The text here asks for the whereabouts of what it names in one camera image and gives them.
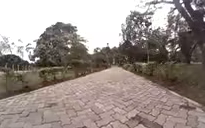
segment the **brick pathway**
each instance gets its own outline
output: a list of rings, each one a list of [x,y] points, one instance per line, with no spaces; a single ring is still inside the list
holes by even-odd
[[[121,68],[0,100],[0,128],[205,128],[205,109]]]

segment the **overcast sky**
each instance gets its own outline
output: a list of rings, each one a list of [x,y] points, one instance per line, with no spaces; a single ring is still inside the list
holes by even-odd
[[[138,4],[138,0],[0,0],[0,34],[32,43],[52,24],[71,23],[92,52],[107,43],[119,44],[121,24]],[[159,12],[156,24],[163,22],[166,12]]]

